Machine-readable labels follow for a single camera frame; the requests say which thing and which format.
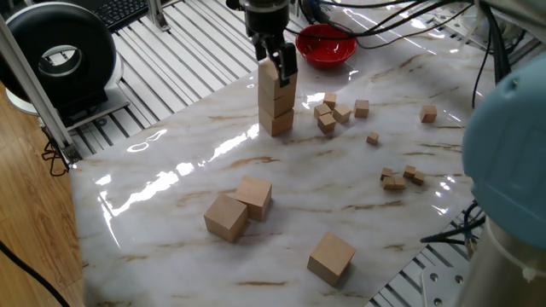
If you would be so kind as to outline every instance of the wooden cube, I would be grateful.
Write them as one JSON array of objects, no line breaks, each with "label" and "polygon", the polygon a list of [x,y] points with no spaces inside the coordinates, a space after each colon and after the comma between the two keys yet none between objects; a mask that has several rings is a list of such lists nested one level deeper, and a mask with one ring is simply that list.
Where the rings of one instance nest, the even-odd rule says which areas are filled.
[{"label": "wooden cube", "polygon": [[435,106],[425,106],[421,109],[419,117],[422,123],[433,123],[437,114]]},{"label": "wooden cube", "polygon": [[383,189],[386,189],[386,190],[394,189],[394,178],[385,177],[383,179]]},{"label": "wooden cube", "polygon": [[335,128],[335,119],[332,114],[324,114],[318,118],[318,128],[322,130],[322,133],[327,134],[334,131]]},{"label": "wooden cube", "polygon": [[337,235],[327,232],[309,256],[307,269],[333,287],[356,251]]},{"label": "wooden cube", "polygon": [[394,189],[405,189],[406,181],[403,177],[393,177],[394,179]]},{"label": "wooden cube", "polygon": [[271,188],[271,182],[245,175],[235,191],[235,199],[248,206],[249,218],[262,221],[271,202]]},{"label": "wooden cube", "polygon": [[381,180],[383,180],[385,177],[392,177],[392,170],[390,168],[383,167],[383,171],[381,172]]},{"label": "wooden cube", "polygon": [[292,110],[295,99],[295,90],[274,99],[273,96],[270,96],[262,88],[258,87],[258,105],[274,119]]},{"label": "wooden cube", "polygon": [[275,68],[275,63],[270,60],[259,63],[258,66],[258,85],[273,99],[289,95],[296,91],[296,83],[298,82],[298,74],[290,77],[290,84],[281,87],[279,75]]},{"label": "wooden cube", "polygon": [[415,176],[415,167],[411,165],[406,165],[406,169],[404,170],[404,178],[411,179]]},{"label": "wooden cube", "polygon": [[263,108],[258,107],[258,120],[271,136],[278,136],[282,132],[292,128],[293,110],[274,119]]},{"label": "wooden cube", "polygon": [[411,182],[415,183],[416,185],[422,185],[425,182],[425,174],[421,173],[420,171],[416,171],[415,176],[411,179]]},{"label": "wooden cube", "polygon": [[320,104],[315,107],[315,119],[318,119],[319,117],[331,113],[332,110],[330,110],[330,107],[326,104]]},{"label": "wooden cube", "polygon": [[337,94],[334,94],[334,93],[324,94],[324,103],[326,103],[330,107],[330,110],[334,110],[336,99],[337,99]]},{"label": "wooden cube", "polygon": [[369,101],[357,100],[355,102],[355,117],[367,118],[369,112]]},{"label": "wooden cube", "polygon": [[339,105],[334,109],[332,116],[338,123],[343,124],[351,117],[351,109],[346,105]]},{"label": "wooden cube", "polygon": [[372,132],[369,134],[368,138],[366,139],[366,142],[377,145],[377,140],[379,140],[379,135],[375,132]]},{"label": "wooden cube", "polygon": [[205,212],[206,229],[231,243],[247,222],[247,206],[224,194],[220,194]]}]

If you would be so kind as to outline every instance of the white marble table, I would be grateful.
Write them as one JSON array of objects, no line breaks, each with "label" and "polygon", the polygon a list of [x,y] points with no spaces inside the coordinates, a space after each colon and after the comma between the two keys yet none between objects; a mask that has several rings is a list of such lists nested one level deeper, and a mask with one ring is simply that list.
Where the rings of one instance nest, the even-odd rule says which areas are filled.
[{"label": "white marble table", "polygon": [[[294,126],[279,137],[258,125],[254,72],[79,162],[71,180],[88,298],[147,307],[364,306],[424,247],[419,238],[472,199],[460,152],[483,53],[450,52],[456,42],[434,35],[359,49],[332,72],[300,59]],[[491,70],[482,78],[490,88]],[[323,135],[312,111],[326,91],[349,107],[370,100],[369,117]],[[424,125],[418,114],[428,104],[439,115]],[[380,134],[377,147],[365,142],[371,131]],[[425,172],[426,183],[381,189],[382,167],[399,173],[405,165]],[[273,202],[264,222],[251,221],[230,244],[206,231],[203,214],[245,174],[271,181]],[[306,268],[327,231],[357,248],[336,288]]]}]

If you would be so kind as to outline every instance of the keyboard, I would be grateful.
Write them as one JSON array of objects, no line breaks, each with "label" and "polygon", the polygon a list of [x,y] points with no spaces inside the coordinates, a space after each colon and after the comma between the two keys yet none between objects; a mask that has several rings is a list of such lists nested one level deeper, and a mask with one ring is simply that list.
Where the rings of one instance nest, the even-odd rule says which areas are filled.
[{"label": "keyboard", "polygon": [[110,32],[120,29],[147,12],[146,0],[113,0],[93,10]]}]

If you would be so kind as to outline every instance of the red bowl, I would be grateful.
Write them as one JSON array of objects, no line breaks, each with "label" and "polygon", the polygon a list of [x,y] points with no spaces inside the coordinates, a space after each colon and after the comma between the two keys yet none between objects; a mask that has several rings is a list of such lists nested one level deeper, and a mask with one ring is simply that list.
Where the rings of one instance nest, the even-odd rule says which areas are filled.
[{"label": "red bowl", "polygon": [[[300,34],[325,38],[347,37],[344,33],[325,24],[308,26]],[[318,69],[332,69],[343,64],[355,53],[357,40],[355,38],[343,40],[307,38],[298,35],[296,47],[311,66]]]}]

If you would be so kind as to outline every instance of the stacked wooden blocks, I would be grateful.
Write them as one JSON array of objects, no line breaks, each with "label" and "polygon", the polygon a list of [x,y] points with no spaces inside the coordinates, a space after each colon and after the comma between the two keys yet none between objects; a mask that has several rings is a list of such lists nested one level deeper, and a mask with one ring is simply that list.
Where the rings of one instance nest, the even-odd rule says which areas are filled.
[{"label": "stacked wooden blocks", "polygon": [[356,249],[337,235],[327,232],[309,256],[307,269],[335,286],[349,263]]},{"label": "stacked wooden blocks", "polygon": [[206,229],[233,243],[245,228],[248,218],[262,221],[271,201],[271,182],[244,176],[235,199],[220,194],[205,212]]},{"label": "stacked wooden blocks", "polygon": [[290,84],[281,87],[279,75],[272,61],[258,67],[258,120],[271,136],[278,136],[293,125],[293,105],[298,75],[290,77]]}]

